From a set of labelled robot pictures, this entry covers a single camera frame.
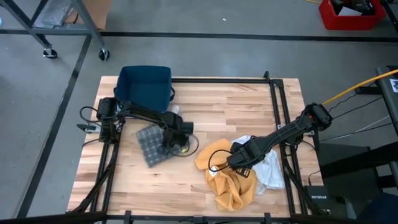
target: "gray checkered cloth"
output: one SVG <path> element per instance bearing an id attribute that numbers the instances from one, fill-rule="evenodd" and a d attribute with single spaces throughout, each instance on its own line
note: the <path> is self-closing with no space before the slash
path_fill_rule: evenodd
<path id="1" fill-rule="evenodd" d="M 173 154 L 168 153 L 166 147 L 162 145 L 163 129 L 158 125 L 148 126 L 137 132 L 138 143 L 144 153 L 144 159 L 149 167 L 153 167 L 171 157 Z M 175 145 L 170 149 L 174 154 L 181 153 L 181 147 Z"/>

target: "blue storage basket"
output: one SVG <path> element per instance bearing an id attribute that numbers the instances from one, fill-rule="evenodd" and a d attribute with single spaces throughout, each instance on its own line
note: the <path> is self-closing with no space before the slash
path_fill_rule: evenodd
<path id="1" fill-rule="evenodd" d="M 174 93 L 171 69 L 161 66 L 123 67 L 114 91 L 121 101 L 131 101 L 159 112 L 167 111 Z"/>

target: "red container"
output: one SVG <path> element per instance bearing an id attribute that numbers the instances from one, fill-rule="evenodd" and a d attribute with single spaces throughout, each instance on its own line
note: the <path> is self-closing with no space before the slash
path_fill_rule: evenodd
<path id="1" fill-rule="evenodd" d="M 330 30 L 369 30 L 386 16 L 380 0 L 370 0 L 375 9 L 373 16 L 337 16 L 331 0 L 323 0 L 319 11 L 326 29 Z"/>

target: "caster wheel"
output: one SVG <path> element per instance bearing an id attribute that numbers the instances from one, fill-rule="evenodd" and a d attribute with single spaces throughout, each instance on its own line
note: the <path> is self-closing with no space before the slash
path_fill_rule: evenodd
<path id="1" fill-rule="evenodd" d="M 110 52 L 108 51 L 108 50 L 100 50 L 99 51 L 99 54 L 98 54 L 98 57 L 99 57 L 99 59 L 101 59 L 101 61 L 107 61 L 107 59 L 109 59 L 109 56 L 110 56 L 111 54 L 110 54 Z"/>
<path id="2" fill-rule="evenodd" d="M 58 54 L 55 50 L 51 49 L 51 54 L 47 53 L 46 50 L 43 51 L 43 57 L 49 58 L 49 59 L 55 59 L 58 57 Z"/>

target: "gray floor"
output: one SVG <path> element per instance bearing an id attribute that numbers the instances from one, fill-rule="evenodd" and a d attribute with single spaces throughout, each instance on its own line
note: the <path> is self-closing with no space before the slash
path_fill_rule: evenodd
<path id="1" fill-rule="evenodd" d="M 38 1 L 16 2 L 32 13 Z M 289 0 L 118 0 L 112 4 L 107 26 L 140 32 L 396 36 L 387 19 L 371 31 L 327 31 L 317 7 Z M 20 29 L 1 8 L 0 17 L 3 28 Z M 28 35 L 0 35 L 0 99 L 6 105 L 0 109 L 5 124 L 0 129 L 0 201 L 8 202 L 2 203 L 0 218 L 14 214 L 84 37 L 49 40 L 60 56 L 56 60 L 42 58 L 41 46 Z M 305 102 L 320 103 L 373 77 L 375 67 L 398 61 L 396 44 L 138 37 L 107 37 L 105 42 L 111 51 L 107 62 L 98 59 L 98 44 L 91 42 L 29 215 L 65 211 L 85 137 L 75 126 L 81 123 L 78 110 L 93 104 L 101 76 L 118 75 L 125 65 L 168 66 L 173 76 L 260 77 L 269 70 L 271 77 L 299 78 Z M 357 96 L 333 114 L 371 99 Z M 379 101 L 337 119 L 321 139 L 356 131 L 385 116 Z M 385 127 L 330 142 L 378 147 L 396 140 L 392 127 Z"/>

